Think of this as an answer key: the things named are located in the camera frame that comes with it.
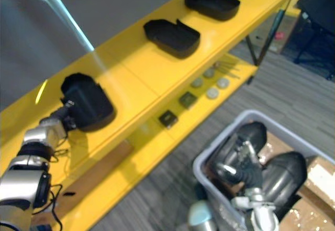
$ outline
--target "black cylindrical object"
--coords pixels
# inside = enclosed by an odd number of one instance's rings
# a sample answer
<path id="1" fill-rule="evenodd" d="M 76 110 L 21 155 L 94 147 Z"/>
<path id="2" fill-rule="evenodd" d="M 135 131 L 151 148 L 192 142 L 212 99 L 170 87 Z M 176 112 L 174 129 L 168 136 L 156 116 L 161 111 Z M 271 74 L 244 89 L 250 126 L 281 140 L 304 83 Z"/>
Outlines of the black cylindrical object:
<path id="1" fill-rule="evenodd" d="M 282 219 L 296 201 L 295 194 L 307 179 L 306 160 L 299 152 L 287 152 L 271 159 L 262 172 L 266 201 L 276 205 Z"/>
<path id="2" fill-rule="evenodd" d="M 249 141 L 255 152 L 258 153 L 267 141 L 266 126 L 261 122 L 245 124 L 238 129 L 236 136 L 232 136 L 231 140 L 222 143 L 221 147 L 208 160 L 208 166 L 214 170 L 217 162 L 236 168 L 248 166 L 249 157 L 242 153 L 241 146 L 243 142 Z"/>
<path id="3" fill-rule="evenodd" d="M 250 164 L 244 169 L 235 169 L 235 174 L 229 172 L 228 170 L 224 169 L 222 164 L 217 164 L 217 171 L 216 173 L 225 182 L 229 182 L 231 184 L 238 184 L 241 181 L 245 183 L 245 188 L 262 188 L 263 178 L 261 176 L 262 168 L 257 164 Z"/>

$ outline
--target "black cable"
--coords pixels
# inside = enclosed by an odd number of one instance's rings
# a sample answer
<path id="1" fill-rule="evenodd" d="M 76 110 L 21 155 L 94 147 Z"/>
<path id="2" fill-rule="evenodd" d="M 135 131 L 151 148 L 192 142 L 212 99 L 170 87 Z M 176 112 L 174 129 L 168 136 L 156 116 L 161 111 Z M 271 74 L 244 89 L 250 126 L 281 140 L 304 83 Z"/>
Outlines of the black cable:
<path id="1" fill-rule="evenodd" d="M 60 143 L 56 146 L 56 148 L 57 148 L 57 147 L 60 147 L 62 144 L 64 144 L 65 141 L 67 141 L 67 139 L 68 139 L 68 137 L 65 137 L 65 138 L 63 139 L 63 141 L 60 142 Z"/>
<path id="2" fill-rule="evenodd" d="M 53 155 L 52 157 L 54 157 L 55 160 L 50 160 L 50 163 L 57 163 L 59 161 L 57 156 Z"/>
<path id="3" fill-rule="evenodd" d="M 41 210 L 39 210 L 39 211 L 37 211 L 37 212 L 35 212 L 35 213 L 32 213 L 32 215 L 35 215 L 35 214 L 39 214 L 39 213 L 44 212 L 49 206 L 51 206 L 51 204 L 53 203 L 52 200 L 53 200 L 53 199 L 50 200 L 50 202 L 49 202 L 48 205 L 46 205 L 46 206 L 45 206 L 44 208 L 42 208 Z"/>
<path id="4" fill-rule="evenodd" d="M 55 157 L 63 156 L 65 154 L 68 154 L 69 150 L 68 149 L 59 149 L 54 152 Z"/>
<path id="5" fill-rule="evenodd" d="M 33 215 L 35 215 L 35 214 L 39 214 L 39 213 L 45 211 L 50 205 L 52 205 L 51 214 L 52 214 L 53 218 L 55 219 L 55 221 L 59 224 L 59 226 L 60 226 L 60 231 L 61 231 L 61 230 L 63 229 L 63 224 L 62 224 L 62 222 L 59 220 L 59 218 L 58 218 L 56 212 L 54 211 L 54 209 L 55 209 L 55 207 L 56 207 L 56 201 L 57 201 L 57 198 L 58 198 L 58 196 L 59 196 L 59 193 L 61 192 L 61 190 L 62 190 L 62 188 L 63 188 L 63 185 L 62 185 L 62 184 L 55 184 L 55 185 L 52 185 L 51 188 L 53 188 L 53 187 L 55 187 L 55 186 L 59 186 L 59 189 L 58 189 L 56 195 L 55 195 L 52 191 L 50 191 L 50 193 L 51 193 L 51 195 L 52 195 L 52 199 L 51 199 L 50 203 L 49 203 L 46 207 L 44 207 L 43 209 L 41 209 L 41 210 L 39 210 L 39 211 L 33 213 Z"/>
<path id="6" fill-rule="evenodd" d="M 56 196 L 53 194 L 53 192 L 51 192 L 52 196 L 53 196 L 53 204 L 52 204 L 52 209 L 51 209 L 51 213 L 52 213 L 52 216 L 53 218 L 55 219 L 55 221 L 59 224 L 59 231 L 62 231 L 63 230 L 63 224 L 62 222 L 60 221 L 60 219 L 58 218 L 56 212 L 54 211 L 54 208 L 56 207 L 56 201 L 57 201 L 57 197 L 58 197 L 58 194 L 59 192 L 61 191 L 61 188 L 59 189 L 59 191 L 57 192 Z"/>

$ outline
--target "black container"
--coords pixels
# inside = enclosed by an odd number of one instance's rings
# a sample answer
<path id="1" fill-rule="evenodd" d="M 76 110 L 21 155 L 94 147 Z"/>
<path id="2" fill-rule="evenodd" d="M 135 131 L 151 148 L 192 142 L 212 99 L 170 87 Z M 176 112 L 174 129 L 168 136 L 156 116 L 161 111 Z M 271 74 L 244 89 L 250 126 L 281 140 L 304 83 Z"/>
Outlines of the black container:
<path id="1" fill-rule="evenodd" d="M 239 0 L 185 0 L 185 5 L 217 20 L 228 20 L 238 11 Z"/>
<path id="2" fill-rule="evenodd" d="M 190 56 L 200 43 L 200 33 L 178 19 L 177 24 L 164 19 L 151 20 L 144 30 L 149 40 L 177 58 Z"/>
<path id="3" fill-rule="evenodd" d="M 61 90 L 64 94 L 62 103 L 74 103 L 69 112 L 78 129 L 98 130 L 115 118 L 115 109 L 92 77 L 81 73 L 69 75 L 65 78 Z"/>

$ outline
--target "cardboard box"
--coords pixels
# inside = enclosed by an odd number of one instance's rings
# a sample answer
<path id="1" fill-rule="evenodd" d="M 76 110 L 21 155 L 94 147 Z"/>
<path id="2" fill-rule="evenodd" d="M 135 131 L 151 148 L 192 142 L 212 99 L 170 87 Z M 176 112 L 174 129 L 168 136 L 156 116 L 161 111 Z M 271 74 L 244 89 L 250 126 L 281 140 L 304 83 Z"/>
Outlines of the cardboard box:
<path id="1" fill-rule="evenodd" d="M 58 197 L 55 212 L 59 218 L 64 217 L 72 210 L 89 192 L 103 181 L 127 156 L 133 151 L 133 146 L 126 140 L 122 141 L 105 157 L 91 167 L 79 179 L 68 188 L 63 189 Z M 34 215 L 31 225 L 54 223 L 54 217 L 50 212 Z"/>
<path id="2" fill-rule="evenodd" d="M 250 40 L 253 45 L 263 47 L 267 39 L 267 35 L 271 29 L 276 14 L 271 15 L 265 22 L 257 27 L 252 33 L 249 34 Z M 269 50 L 280 54 L 284 49 L 289 37 L 295 28 L 298 17 L 285 15 L 281 24 L 278 27 L 277 33 L 269 47 Z"/>
<path id="3" fill-rule="evenodd" d="M 321 157 L 311 158 L 307 164 L 308 177 L 299 193 L 335 223 L 335 166 Z"/>
<path id="4" fill-rule="evenodd" d="M 280 222 L 281 231 L 335 231 L 331 219 L 314 205 L 300 199 Z"/>
<path id="5" fill-rule="evenodd" d="M 267 143 L 258 153 L 261 164 L 266 164 L 270 159 L 281 153 L 294 151 L 292 147 L 285 142 L 274 136 L 272 133 L 267 132 Z"/>

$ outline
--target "gray plastic bin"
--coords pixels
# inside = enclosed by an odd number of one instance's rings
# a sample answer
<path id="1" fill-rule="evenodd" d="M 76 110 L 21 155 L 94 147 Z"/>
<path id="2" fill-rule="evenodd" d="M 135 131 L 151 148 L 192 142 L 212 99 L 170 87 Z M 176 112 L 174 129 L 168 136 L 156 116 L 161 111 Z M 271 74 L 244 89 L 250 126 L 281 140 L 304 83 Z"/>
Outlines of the gray plastic bin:
<path id="1" fill-rule="evenodd" d="M 208 199 L 215 210 L 214 215 L 219 222 L 219 227 L 222 227 L 222 225 L 224 227 L 222 230 L 245 230 L 244 217 L 240 212 L 231 206 L 229 200 L 211 183 L 211 181 L 203 173 L 202 167 L 208 157 L 216 150 L 222 141 L 231 136 L 242 125 L 249 123 L 250 121 L 262 122 L 267 127 L 269 132 L 290 145 L 294 150 L 300 152 L 305 158 L 318 155 L 335 164 L 335 161 L 331 157 L 327 156 L 316 147 L 312 146 L 310 143 L 306 142 L 263 113 L 254 110 L 242 112 L 232 124 L 225 128 L 209 144 L 209 146 L 194 160 L 193 163 L 193 173 L 196 179 L 206 189 Z"/>

